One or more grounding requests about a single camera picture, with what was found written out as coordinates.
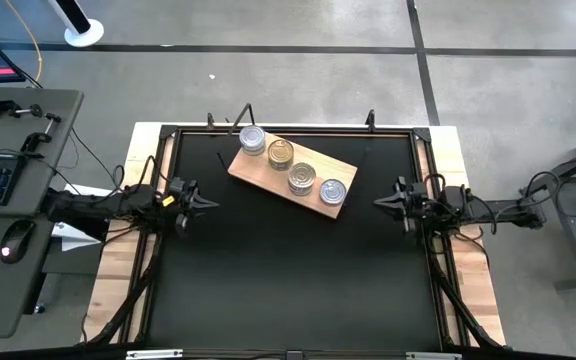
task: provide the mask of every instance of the metal can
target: metal can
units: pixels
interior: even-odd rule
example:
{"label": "metal can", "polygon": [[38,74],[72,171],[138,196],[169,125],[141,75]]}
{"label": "metal can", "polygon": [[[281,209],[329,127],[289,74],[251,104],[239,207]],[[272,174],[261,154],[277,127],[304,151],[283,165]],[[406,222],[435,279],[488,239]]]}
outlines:
{"label": "metal can", "polygon": [[260,155],[266,150],[266,133],[259,126],[249,125],[239,132],[239,142],[246,154]]}
{"label": "metal can", "polygon": [[292,144],[286,140],[275,140],[268,147],[268,162],[277,171],[286,171],[292,165],[295,153]]}
{"label": "metal can", "polygon": [[310,194],[316,177],[317,173],[312,166],[306,163],[293,165],[288,173],[288,186],[290,186],[290,191],[297,196]]}
{"label": "metal can", "polygon": [[346,197],[346,186],[337,179],[328,179],[321,184],[319,198],[324,204],[337,206]]}

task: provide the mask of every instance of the desk clamp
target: desk clamp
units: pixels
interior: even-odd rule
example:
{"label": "desk clamp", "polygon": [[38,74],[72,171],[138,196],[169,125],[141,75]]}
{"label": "desk clamp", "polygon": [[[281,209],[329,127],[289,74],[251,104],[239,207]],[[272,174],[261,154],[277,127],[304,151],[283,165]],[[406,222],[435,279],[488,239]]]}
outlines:
{"label": "desk clamp", "polygon": [[46,127],[46,130],[44,130],[44,132],[40,133],[40,132],[34,132],[30,135],[28,135],[26,137],[26,140],[24,140],[24,144],[21,146],[21,150],[20,152],[22,152],[24,155],[31,157],[31,158],[35,158],[35,159],[41,159],[44,156],[41,155],[38,152],[35,152],[37,150],[37,146],[39,146],[40,143],[49,143],[52,141],[52,136],[48,135],[48,132],[50,132],[50,128],[52,127],[52,124],[57,122],[61,122],[61,117],[55,115],[55,114],[51,114],[51,113],[46,113],[45,118],[50,120],[50,122],[48,123],[48,126]]}
{"label": "desk clamp", "polygon": [[22,109],[19,104],[13,100],[0,100],[0,117],[2,115],[20,118],[23,114],[30,114],[34,117],[42,117],[44,115],[41,106],[32,104],[28,109]]}

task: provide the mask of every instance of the gray floor tile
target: gray floor tile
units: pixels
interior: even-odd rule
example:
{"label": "gray floor tile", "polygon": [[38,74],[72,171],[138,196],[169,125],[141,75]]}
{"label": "gray floor tile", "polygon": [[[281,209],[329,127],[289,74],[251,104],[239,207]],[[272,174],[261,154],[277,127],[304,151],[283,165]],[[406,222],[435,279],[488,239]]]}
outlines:
{"label": "gray floor tile", "polygon": [[[45,1],[16,1],[40,41],[64,42]],[[105,28],[102,43],[412,46],[405,0],[81,0]],[[0,40],[29,41],[0,0]]]}
{"label": "gray floor tile", "polygon": [[576,0],[417,0],[426,47],[576,49]]}
{"label": "gray floor tile", "polygon": [[[35,73],[31,51],[9,51]],[[217,121],[253,104],[263,122],[356,123],[375,109],[380,124],[427,124],[414,56],[292,54],[115,54],[44,52],[41,82],[85,94],[75,128],[109,166],[123,164],[137,121]],[[72,164],[71,145],[62,164]],[[71,181],[107,186],[79,150]]]}
{"label": "gray floor tile", "polygon": [[[442,125],[458,127],[470,185],[485,199],[518,197],[576,147],[576,58],[430,57]],[[576,292],[553,282],[576,263],[551,203],[541,230],[500,227],[484,238],[508,344],[576,355]]]}

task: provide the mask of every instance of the light wood platform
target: light wood platform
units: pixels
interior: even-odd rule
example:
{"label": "light wood platform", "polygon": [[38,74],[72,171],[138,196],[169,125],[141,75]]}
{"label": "light wood platform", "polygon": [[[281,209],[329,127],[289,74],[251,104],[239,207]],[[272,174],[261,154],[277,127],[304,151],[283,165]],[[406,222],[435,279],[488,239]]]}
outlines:
{"label": "light wood platform", "polygon": [[319,199],[321,184],[328,179],[337,179],[350,190],[357,168],[330,156],[318,153],[307,147],[291,142],[294,148],[293,164],[305,162],[317,173],[312,192],[305,196],[297,196],[288,187],[288,171],[276,171],[268,164],[268,146],[281,137],[266,133],[266,151],[257,156],[250,156],[239,149],[237,156],[230,164],[228,173],[262,189],[268,190],[297,204],[313,209],[321,214],[336,219],[341,210],[341,204],[329,206]]}
{"label": "light wood platform", "polygon": [[[126,177],[124,183],[133,184],[137,182],[148,156],[156,155],[159,132],[162,125],[205,124],[136,123],[126,158]],[[294,124],[268,125],[294,126]],[[331,125],[317,125],[313,127],[326,126]],[[437,171],[446,177],[447,185],[459,186],[465,184],[468,186],[468,177],[461,154],[457,129],[452,126],[434,126],[430,127],[430,133],[432,136],[432,148]],[[418,142],[417,148],[419,150],[420,163],[422,164],[422,173],[426,175],[428,174],[428,167],[426,154],[421,141]],[[164,161],[161,164],[164,173],[167,172],[171,152],[172,139],[166,143],[164,151]],[[149,169],[145,179],[150,179],[151,170],[152,169]],[[160,189],[163,189],[164,184],[160,183],[158,186]],[[121,228],[125,227],[126,224],[113,222],[112,226],[114,228]],[[462,231],[466,235],[476,236],[478,230],[476,227],[465,227]],[[137,238],[138,233],[133,232],[117,239],[117,241],[113,241],[104,248],[92,298],[88,307],[88,316],[85,322],[85,330],[88,338],[94,337],[101,331],[126,297],[132,264],[137,249]],[[144,266],[142,268],[145,268],[148,261],[150,261],[153,243],[154,236],[151,236],[147,243],[147,251],[146,256],[144,256]],[[452,240],[452,247],[458,272],[459,286],[464,302],[488,334],[497,342],[504,344],[505,340],[499,320],[497,302],[484,254],[472,244],[464,243],[456,239]],[[142,295],[140,301],[135,306],[129,333],[130,340],[134,339],[137,329],[139,328],[143,309],[143,298],[144,296]],[[454,310],[447,299],[445,299],[444,303],[448,316],[450,335],[455,343],[459,343]],[[474,342],[472,337],[471,344],[476,346],[476,342]]]}

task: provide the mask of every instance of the wooden table frame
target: wooden table frame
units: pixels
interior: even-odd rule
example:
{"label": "wooden table frame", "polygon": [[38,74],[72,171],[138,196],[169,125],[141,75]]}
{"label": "wooden table frame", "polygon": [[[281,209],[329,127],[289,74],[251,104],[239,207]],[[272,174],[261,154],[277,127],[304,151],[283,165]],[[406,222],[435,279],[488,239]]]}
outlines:
{"label": "wooden table frame", "polygon": [[[159,123],[159,122],[140,122],[135,124],[130,147],[125,162],[126,175],[124,184],[134,184],[139,181],[142,169],[149,156],[155,156],[163,159],[161,161],[161,171],[163,174],[169,174],[170,163],[174,156],[173,143],[174,139],[170,133],[166,133],[169,127],[166,125],[184,126],[184,127],[206,127],[205,123]],[[311,124],[266,124],[272,127],[299,127],[299,128],[336,128],[348,130],[365,131],[368,125],[311,125]],[[232,124],[214,124],[216,129],[227,130]],[[409,126],[378,126],[378,129],[412,129]],[[436,172],[446,177],[447,185],[465,184],[468,186],[465,165],[463,162],[457,129],[451,126],[434,126],[421,127],[422,132],[430,134],[432,141],[430,146],[417,138],[417,155],[422,171],[422,176],[426,176],[432,170],[432,158]],[[144,177],[144,182],[149,182],[152,177],[153,167],[149,166]],[[156,181],[158,190],[163,191],[165,182],[159,178]],[[120,229],[127,224],[121,221],[113,221],[111,229]],[[475,237],[478,234],[476,227],[464,227],[462,232],[466,235]],[[103,251],[97,278],[88,307],[88,313],[84,328],[88,338],[98,334],[110,318],[114,315],[128,293],[130,279],[133,272],[142,271],[150,261],[155,235],[143,236],[137,231],[126,234],[112,243],[108,244]],[[464,303],[475,316],[480,325],[488,334],[497,342],[505,343],[495,294],[490,279],[490,273],[486,264],[485,255],[480,249],[473,244],[464,243],[457,239],[451,240],[451,252],[448,256],[442,256],[440,262],[444,269],[447,261],[454,261],[456,269],[455,281],[461,292]],[[112,342],[121,340],[134,341],[137,337],[138,329],[144,315],[145,292],[139,298],[134,307],[132,317],[129,321],[130,326],[124,327],[121,332],[113,338]],[[460,325],[452,305],[443,296],[443,305],[445,318],[447,320],[448,332],[450,338],[455,344],[460,344]],[[470,336],[471,345],[476,346],[476,342]]]}

